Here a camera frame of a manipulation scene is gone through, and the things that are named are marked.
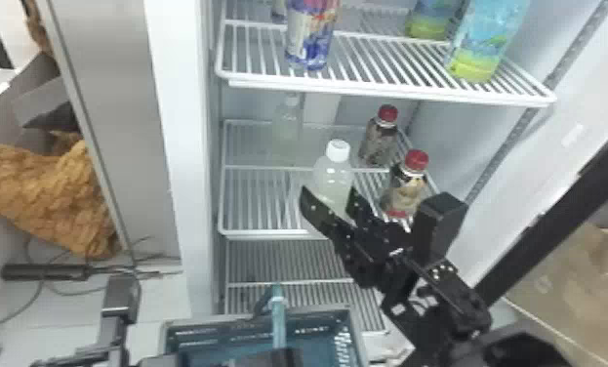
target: brown fabric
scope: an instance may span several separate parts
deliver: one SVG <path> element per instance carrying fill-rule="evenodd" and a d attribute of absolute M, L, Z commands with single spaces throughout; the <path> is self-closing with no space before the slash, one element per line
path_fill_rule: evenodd
<path fill-rule="evenodd" d="M 39 9 L 37 8 L 37 4 L 35 0 L 22 0 L 25 2 L 26 8 L 28 10 L 28 18 L 25 20 L 25 25 L 28 27 L 28 32 L 30 33 L 30 38 L 39 46 L 39 48 L 44 51 L 51 58 L 55 58 L 53 55 L 53 48 L 51 47 L 51 42 L 49 41 L 49 37 L 46 34 L 46 28 L 44 27 L 44 22 L 39 16 Z"/>
<path fill-rule="evenodd" d="M 0 214 L 80 256 L 107 258 L 119 250 L 82 140 L 63 156 L 0 144 Z"/>

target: brown bottle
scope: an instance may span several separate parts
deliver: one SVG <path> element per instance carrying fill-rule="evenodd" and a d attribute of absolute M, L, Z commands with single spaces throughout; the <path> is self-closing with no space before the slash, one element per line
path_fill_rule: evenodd
<path fill-rule="evenodd" d="M 390 169 L 390 183 L 380 200 L 381 209 L 394 218 L 408 218 L 415 215 L 424 199 L 426 188 L 425 169 L 428 154 L 412 149 L 403 162 Z"/>
<path fill-rule="evenodd" d="M 370 167 L 383 167 L 392 158 L 397 139 L 397 108 L 384 104 L 379 115 L 367 123 L 365 139 L 358 149 L 358 157 Z"/>

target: refrigerator shelf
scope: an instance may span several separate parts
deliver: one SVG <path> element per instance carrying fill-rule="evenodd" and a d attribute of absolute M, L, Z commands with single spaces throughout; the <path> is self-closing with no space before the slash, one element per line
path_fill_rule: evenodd
<path fill-rule="evenodd" d="M 267 287 L 265 284 L 226 287 L 224 312 L 250 313 Z M 349 305 L 364 333 L 385 332 L 377 295 L 372 290 L 360 289 L 353 283 L 342 282 L 284 284 L 283 290 L 289 307 Z"/>
<path fill-rule="evenodd" d="M 300 149 L 296 154 L 293 166 L 284 166 L 280 156 L 272 147 L 271 122 L 250 120 L 226 120 L 223 126 L 223 162 L 226 168 L 232 167 L 282 167 L 310 169 L 326 151 L 326 144 L 331 139 L 342 139 L 351 146 L 351 166 L 356 171 L 388 172 L 395 163 L 406 156 L 412 147 L 409 140 L 401 133 L 397 135 L 396 150 L 392 159 L 383 167 L 365 166 L 358 159 L 358 147 L 363 141 L 365 128 L 360 126 L 304 124 L 300 135 Z"/>
<path fill-rule="evenodd" d="M 351 281 L 328 240 L 226 243 L 228 286 Z"/>
<path fill-rule="evenodd" d="M 556 102 L 553 91 L 508 60 L 488 83 L 451 76 L 442 62 L 447 42 L 394 30 L 403 29 L 401 10 L 345 7 L 328 66 L 318 72 L 289 67 L 286 26 L 268 17 L 264 1 L 223 3 L 215 71 L 231 87 L 527 107 Z"/>
<path fill-rule="evenodd" d="M 224 168 L 218 230 L 229 239 L 323 239 L 299 210 L 299 194 L 309 169 Z M 354 186 L 372 204 L 375 216 L 410 230 L 411 219 L 391 219 L 375 203 L 388 178 L 385 172 L 355 172 Z M 438 192 L 429 182 L 426 196 Z"/>

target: black robotic arm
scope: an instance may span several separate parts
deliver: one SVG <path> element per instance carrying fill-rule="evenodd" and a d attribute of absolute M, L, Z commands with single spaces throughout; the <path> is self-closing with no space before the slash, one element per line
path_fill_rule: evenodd
<path fill-rule="evenodd" d="M 486 304 L 445 258 L 467 212 L 467 205 L 454 196 L 441 193 L 425 200 L 410 232 L 377 218 L 355 188 L 346 207 L 355 225 L 306 187 L 300 208 L 334 243 L 356 283 L 383 293 L 383 313 L 415 347 L 402 366 L 570 366 L 552 345 L 534 337 L 528 325 L 490 331 Z M 414 297 L 431 299 L 432 305 Z"/>

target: refrigerator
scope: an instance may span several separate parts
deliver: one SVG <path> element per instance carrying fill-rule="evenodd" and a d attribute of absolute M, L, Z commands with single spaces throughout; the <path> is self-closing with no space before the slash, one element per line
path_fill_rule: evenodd
<path fill-rule="evenodd" d="M 533 0 L 484 84 L 444 70 L 448 42 L 404 36 L 414 3 L 343 1 L 328 66 L 302 72 L 284 60 L 271 1 L 39 1 L 119 237 L 181 257 L 193 315 L 247 312 L 282 282 L 291 306 L 352 305 L 369 348 L 402 342 L 380 295 L 347 277 L 297 201 L 325 143 L 355 150 L 382 104 L 400 112 L 390 163 L 424 150 L 427 195 L 469 205 L 448 259 L 471 286 L 506 277 L 507 254 L 607 146 L 608 0 Z M 304 101 L 291 167 L 269 151 L 285 92 Z M 352 163 L 354 185 L 389 220 L 375 205 L 387 165 Z"/>

